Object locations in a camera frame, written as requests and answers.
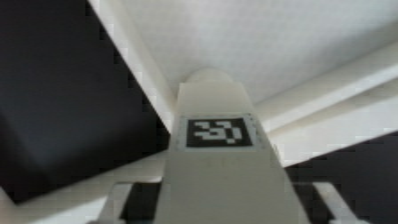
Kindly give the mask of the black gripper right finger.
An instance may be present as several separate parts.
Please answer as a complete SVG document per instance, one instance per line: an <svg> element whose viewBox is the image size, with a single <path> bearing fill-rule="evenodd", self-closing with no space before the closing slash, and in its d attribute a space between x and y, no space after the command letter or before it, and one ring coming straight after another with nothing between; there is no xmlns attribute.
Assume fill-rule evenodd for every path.
<svg viewBox="0 0 398 224"><path fill-rule="evenodd" d="M292 188L310 224L371 224L356 217L330 182L294 182Z"/></svg>

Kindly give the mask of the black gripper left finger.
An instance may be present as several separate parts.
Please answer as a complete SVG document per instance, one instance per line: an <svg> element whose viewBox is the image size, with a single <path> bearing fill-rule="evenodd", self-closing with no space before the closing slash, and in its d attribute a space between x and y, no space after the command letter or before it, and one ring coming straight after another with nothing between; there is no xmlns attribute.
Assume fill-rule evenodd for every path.
<svg viewBox="0 0 398 224"><path fill-rule="evenodd" d="M97 218L86 224L152 224L159 187L159 182L118 182Z"/></svg>

